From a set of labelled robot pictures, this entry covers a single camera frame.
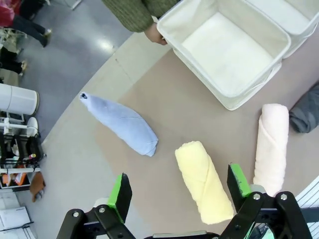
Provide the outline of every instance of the white fabric storage bin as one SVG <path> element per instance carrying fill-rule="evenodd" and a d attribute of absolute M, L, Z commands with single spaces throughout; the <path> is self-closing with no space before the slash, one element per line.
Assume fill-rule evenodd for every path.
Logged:
<path fill-rule="evenodd" d="M 319 0 L 247 0 L 273 19 L 291 37 L 284 58 L 291 56 L 316 30 Z"/>
<path fill-rule="evenodd" d="M 280 69 L 291 40 L 244 0 L 184 0 L 158 22 L 175 54 L 229 110 Z"/>

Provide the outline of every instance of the person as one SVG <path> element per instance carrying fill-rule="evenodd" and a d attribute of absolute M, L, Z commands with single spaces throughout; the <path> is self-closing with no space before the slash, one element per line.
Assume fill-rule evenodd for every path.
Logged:
<path fill-rule="evenodd" d="M 148 39 L 161 45 L 167 42 L 157 30 L 152 16 L 160 18 L 179 0 L 102 0 L 122 25 L 133 32 L 144 32 Z"/>
<path fill-rule="evenodd" d="M 15 14 L 13 8 L 15 6 L 11 5 L 11 0 L 0 0 L 0 26 L 24 32 L 38 40 L 43 47 L 46 47 L 51 30 Z"/>
<path fill-rule="evenodd" d="M 27 67 L 27 63 L 26 61 L 16 61 L 19 52 L 20 50 L 18 50 L 17 52 L 8 51 L 5 47 L 0 45 L 0 68 L 14 71 L 20 76 L 23 76 L 23 73 L 25 72 Z"/>

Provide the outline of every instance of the hand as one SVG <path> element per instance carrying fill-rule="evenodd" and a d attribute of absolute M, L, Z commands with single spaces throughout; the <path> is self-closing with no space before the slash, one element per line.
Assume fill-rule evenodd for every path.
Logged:
<path fill-rule="evenodd" d="M 144 33 L 151 42 L 155 42 L 161 45 L 167 44 L 165 39 L 163 39 L 163 36 L 159 33 L 157 24 L 155 22 Z"/>

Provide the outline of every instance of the gray floor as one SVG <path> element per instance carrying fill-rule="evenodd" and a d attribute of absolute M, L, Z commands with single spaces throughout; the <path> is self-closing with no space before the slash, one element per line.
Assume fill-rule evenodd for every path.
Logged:
<path fill-rule="evenodd" d="M 30 37 L 23 41 L 21 59 L 28 61 L 28 69 L 20 86 L 40 94 L 36 118 L 44 140 L 78 92 L 131 32 L 101 0 L 83 0 L 74 11 L 52 2 L 34 21 L 52 28 L 52 39 L 46 48 Z"/>

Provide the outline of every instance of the towel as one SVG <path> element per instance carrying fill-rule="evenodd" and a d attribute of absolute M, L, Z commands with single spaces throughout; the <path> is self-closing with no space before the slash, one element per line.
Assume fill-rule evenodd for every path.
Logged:
<path fill-rule="evenodd" d="M 274 197 L 284 183 L 289 114 L 285 106 L 264 105 L 259 118 L 254 184 Z"/>
<path fill-rule="evenodd" d="M 184 182 L 197 203 L 201 220 L 215 224 L 233 218 L 234 210 L 201 142 L 183 144 L 175 156 Z"/>
<path fill-rule="evenodd" d="M 319 124 L 319 82 L 290 110 L 290 125 L 299 133 L 309 133 Z"/>
<path fill-rule="evenodd" d="M 148 123 L 134 110 L 85 92 L 80 94 L 80 100 L 99 122 L 137 153 L 154 155 L 158 138 Z"/>

